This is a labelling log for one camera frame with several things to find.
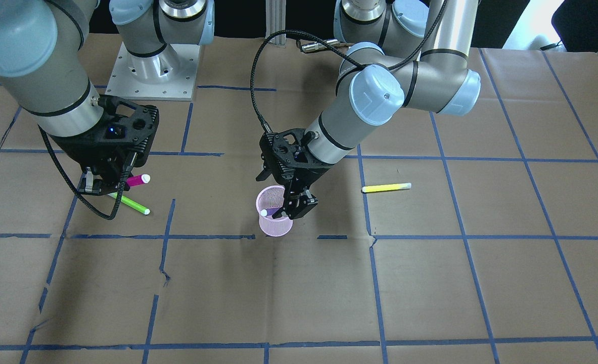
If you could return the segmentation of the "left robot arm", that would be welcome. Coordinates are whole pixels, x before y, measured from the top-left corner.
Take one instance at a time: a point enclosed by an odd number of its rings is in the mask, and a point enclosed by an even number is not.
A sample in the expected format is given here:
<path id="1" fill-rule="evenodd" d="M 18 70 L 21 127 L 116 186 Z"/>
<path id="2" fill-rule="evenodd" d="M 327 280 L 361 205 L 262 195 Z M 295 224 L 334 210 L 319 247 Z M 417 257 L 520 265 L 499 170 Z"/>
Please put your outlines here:
<path id="1" fill-rule="evenodd" d="M 338 1 L 335 38 L 346 53 L 315 35 L 281 30 L 322 44 L 342 58 L 336 97 L 306 128 L 274 132 L 256 102 L 264 130 L 262 172 L 284 187 L 283 202 L 269 217 L 299 219 L 318 204 L 310 192 L 350 150 L 400 108 L 463 116 L 474 107 L 480 76 L 468 69 L 479 1 Z"/>

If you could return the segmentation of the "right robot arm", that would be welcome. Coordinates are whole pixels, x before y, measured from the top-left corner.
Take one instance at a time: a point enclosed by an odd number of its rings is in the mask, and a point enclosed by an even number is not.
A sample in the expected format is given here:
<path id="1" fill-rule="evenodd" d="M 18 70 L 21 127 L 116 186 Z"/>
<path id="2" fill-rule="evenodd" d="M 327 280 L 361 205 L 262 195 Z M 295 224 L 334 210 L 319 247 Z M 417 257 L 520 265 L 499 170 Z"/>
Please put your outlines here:
<path id="1" fill-rule="evenodd" d="M 98 1 L 0 1 L 0 83 L 84 179 L 74 190 L 106 195 L 144 166 L 159 125 L 155 106 L 189 101 L 200 47 L 215 33 L 213 1 L 111 1 L 122 46 L 101 95 L 78 52 Z"/>

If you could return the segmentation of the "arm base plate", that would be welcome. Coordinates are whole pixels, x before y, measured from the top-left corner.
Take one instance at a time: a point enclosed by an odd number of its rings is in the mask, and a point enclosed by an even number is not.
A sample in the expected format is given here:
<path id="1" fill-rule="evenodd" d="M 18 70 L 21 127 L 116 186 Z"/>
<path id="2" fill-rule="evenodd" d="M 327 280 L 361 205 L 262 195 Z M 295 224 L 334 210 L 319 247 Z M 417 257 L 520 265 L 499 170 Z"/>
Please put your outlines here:
<path id="1" fill-rule="evenodd" d="M 197 44 L 168 44 L 161 53 L 141 58 L 124 44 L 106 94 L 132 101 L 192 101 L 200 51 Z"/>

